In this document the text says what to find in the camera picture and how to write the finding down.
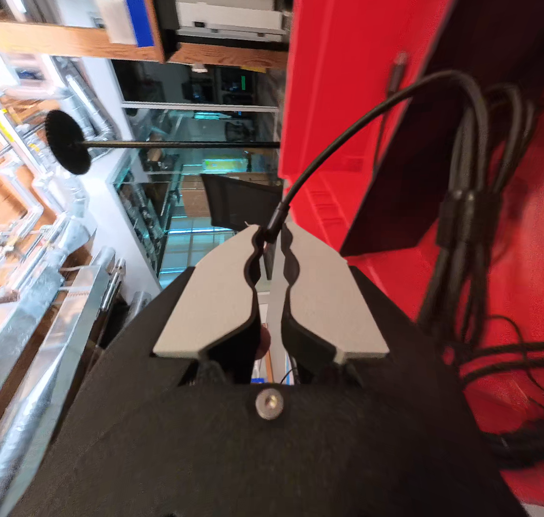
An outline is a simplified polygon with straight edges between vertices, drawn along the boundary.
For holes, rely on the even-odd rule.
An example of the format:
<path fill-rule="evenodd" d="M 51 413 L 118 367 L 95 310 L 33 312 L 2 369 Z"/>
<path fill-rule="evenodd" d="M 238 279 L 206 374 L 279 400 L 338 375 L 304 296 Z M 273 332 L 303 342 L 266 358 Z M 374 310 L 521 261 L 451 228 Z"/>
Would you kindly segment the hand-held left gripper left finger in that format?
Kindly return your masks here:
<path fill-rule="evenodd" d="M 194 267 L 153 353 L 161 358 L 202 358 L 250 327 L 260 312 L 262 228 L 247 226 L 214 248 Z"/>

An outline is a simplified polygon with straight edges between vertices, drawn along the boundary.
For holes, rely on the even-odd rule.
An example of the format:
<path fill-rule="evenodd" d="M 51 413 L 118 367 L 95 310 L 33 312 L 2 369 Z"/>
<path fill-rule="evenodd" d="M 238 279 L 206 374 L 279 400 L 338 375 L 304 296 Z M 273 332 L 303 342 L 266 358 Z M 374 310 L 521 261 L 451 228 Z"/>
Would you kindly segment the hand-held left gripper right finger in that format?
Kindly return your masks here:
<path fill-rule="evenodd" d="M 281 231 L 282 343 L 298 363 L 382 359 L 390 349 L 347 261 L 293 222 Z"/>

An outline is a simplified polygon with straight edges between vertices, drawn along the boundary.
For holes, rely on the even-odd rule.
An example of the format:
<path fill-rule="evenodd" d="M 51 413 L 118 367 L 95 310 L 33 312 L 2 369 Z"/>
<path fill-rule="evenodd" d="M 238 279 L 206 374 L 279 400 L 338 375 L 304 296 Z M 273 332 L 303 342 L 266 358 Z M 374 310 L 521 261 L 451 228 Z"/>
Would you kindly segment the red plastic bin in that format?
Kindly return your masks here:
<path fill-rule="evenodd" d="M 344 256 L 431 336 L 513 494 L 543 506 L 543 93 L 420 76 L 453 0 L 295 0 L 280 175 L 290 184 L 392 94 L 439 73 L 467 103 L 439 215 L 417 246 Z M 354 134 L 290 215 L 340 253 L 409 101 Z"/>

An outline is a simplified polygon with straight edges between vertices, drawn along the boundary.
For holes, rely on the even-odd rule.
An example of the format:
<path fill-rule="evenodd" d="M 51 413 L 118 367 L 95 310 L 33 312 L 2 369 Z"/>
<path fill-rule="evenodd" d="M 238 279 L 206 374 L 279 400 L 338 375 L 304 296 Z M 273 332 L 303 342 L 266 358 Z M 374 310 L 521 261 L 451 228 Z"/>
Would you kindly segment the wooden beam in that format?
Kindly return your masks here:
<path fill-rule="evenodd" d="M 94 57 L 126 61 L 223 65 L 231 67 L 285 70 L 288 49 L 268 50 L 240 45 L 179 42 L 175 31 L 162 28 L 159 0 L 145 0 L 153 45 L 112 43 L 105 30 L 37 22 L 1 21 L 1 51 L 41 53 L 70 58 Z"/>

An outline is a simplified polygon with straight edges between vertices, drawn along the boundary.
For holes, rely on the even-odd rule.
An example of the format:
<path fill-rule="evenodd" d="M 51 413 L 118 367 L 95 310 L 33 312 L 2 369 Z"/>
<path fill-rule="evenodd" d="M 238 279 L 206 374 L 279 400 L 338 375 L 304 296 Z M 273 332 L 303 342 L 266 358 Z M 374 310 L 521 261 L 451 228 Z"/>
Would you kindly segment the white desktop machine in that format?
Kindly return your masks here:
<path fill-rule="evenodd" d="M 283 0 L 176 0 L 182 36 L 263 43 L 289 40 Z"/>

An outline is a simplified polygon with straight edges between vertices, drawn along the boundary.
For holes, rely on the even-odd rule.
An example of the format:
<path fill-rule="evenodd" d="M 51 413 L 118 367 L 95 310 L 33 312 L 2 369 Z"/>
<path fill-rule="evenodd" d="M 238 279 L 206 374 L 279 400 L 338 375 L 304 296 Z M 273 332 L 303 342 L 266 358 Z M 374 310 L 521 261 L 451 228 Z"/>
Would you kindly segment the blue box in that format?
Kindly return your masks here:
<path fill-rule="evenodd" d="M 136 44 L 139 48 L 153 47 L 154 39 L 145 0 L 125 0 Z"/>

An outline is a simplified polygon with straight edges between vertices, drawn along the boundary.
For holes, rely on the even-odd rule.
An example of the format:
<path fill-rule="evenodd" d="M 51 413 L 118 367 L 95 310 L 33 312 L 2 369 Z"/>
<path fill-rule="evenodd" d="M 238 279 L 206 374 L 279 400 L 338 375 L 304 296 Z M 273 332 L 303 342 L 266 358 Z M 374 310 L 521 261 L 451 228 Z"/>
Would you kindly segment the white box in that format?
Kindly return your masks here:
<path fill-rule="evenodd" d="M 125 0 L 94 0 L 112 44 L 137 45 Z"/>

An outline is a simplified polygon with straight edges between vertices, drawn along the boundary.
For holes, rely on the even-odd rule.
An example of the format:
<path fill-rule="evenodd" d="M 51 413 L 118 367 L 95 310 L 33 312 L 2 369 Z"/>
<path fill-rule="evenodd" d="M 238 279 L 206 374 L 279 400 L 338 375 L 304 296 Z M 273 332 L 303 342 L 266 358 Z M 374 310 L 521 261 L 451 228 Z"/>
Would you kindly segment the black plastic bin divider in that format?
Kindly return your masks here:
<path fill-rule="evenodd" d="M 543 0 L 453 0 L 423 59 L 420 76 L 457 70 L 481 90 L 501 83 L 525 99 L 543 93 Z M 443 80 L 416 94 L 342 244 L 342 256 L 418 245 L 439 215 L 454 136 L 467 99 Z"/>

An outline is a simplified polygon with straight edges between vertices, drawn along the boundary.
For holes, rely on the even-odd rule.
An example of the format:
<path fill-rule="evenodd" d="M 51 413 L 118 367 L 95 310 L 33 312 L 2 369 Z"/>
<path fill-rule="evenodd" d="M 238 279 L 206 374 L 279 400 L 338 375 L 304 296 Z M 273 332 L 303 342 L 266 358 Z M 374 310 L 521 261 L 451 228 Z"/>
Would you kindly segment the silver ceiling duct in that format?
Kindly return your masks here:
<path fill-rule="evenodd" d="M 36 263 L 1 334 L 1 498 L 24 490 L 44 458 L 93 327 L 111 307 L 126 262 L 103 247 L 90 264 L 64 268 L 49 253 Z"/>

